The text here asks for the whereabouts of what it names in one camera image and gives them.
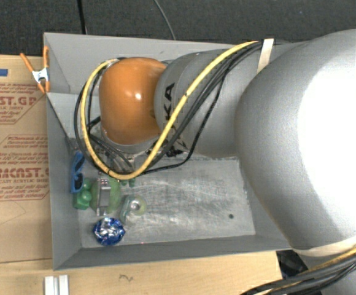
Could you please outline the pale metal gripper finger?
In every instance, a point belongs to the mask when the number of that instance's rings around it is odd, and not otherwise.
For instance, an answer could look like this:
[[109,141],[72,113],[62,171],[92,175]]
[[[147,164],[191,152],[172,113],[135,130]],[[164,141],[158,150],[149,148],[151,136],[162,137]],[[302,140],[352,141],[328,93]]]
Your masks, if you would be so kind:
[[110,200],[111,186],[107,178],[101,178],[99,180],[99,192],[98,192],[98,215],[104,216],[107,214]]

